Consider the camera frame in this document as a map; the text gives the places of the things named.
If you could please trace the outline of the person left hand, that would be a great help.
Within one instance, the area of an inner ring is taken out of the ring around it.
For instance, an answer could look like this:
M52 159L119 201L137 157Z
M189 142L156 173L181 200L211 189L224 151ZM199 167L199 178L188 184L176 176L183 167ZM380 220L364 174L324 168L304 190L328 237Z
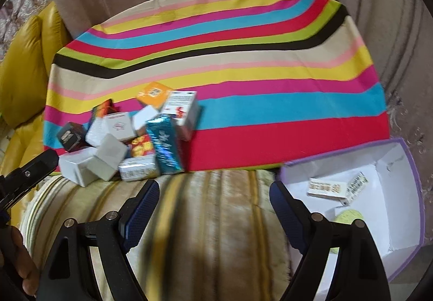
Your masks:
M24 245L21 232L14 226L1 229L1 267L7 265L19 276L21 289L35 297L40 283L40 271Z

